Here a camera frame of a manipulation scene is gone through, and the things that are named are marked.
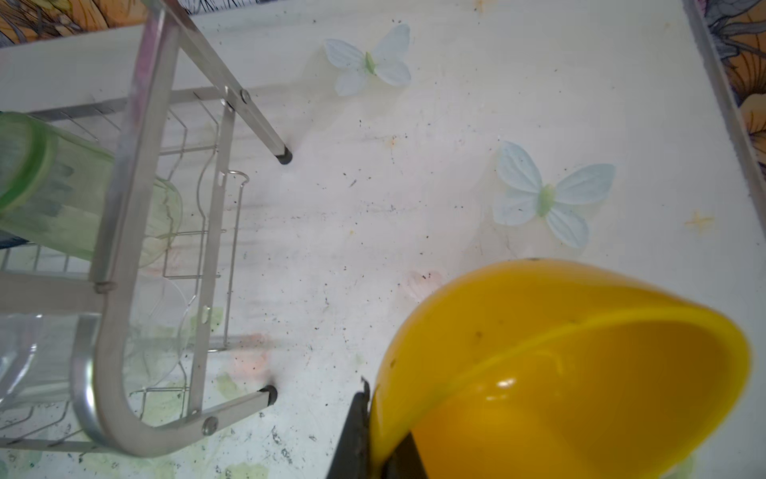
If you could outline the yellow plastic bowl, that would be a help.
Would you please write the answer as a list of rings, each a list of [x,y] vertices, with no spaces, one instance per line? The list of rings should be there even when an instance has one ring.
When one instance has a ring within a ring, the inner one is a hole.
[[[657,478],[724,421],[751,352],[725,315],[592,265],[504,261],[447,283],[380,365],[370,468],[430,478]]]

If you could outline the clear plastic tumbler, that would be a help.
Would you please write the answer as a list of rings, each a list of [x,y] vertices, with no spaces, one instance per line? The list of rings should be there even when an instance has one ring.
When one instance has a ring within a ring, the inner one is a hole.
[[[108,345],[122,353],[111,374],[126,394],[161,383],[175,369],[189,341],[190,302],[169,279],[140,273],[126,334]],[[101,331],[97,313],[2,313],[1,408],[64,402],[90,384]]]

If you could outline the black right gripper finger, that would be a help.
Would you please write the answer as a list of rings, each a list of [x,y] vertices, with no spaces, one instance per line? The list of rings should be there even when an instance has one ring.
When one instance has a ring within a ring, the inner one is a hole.
[[[361,382],[363,389],[353,396],[326,478],[426,479],[428,475],[411,434],[400,442],[382,466],[372,465],[371,391],[365,378]]]

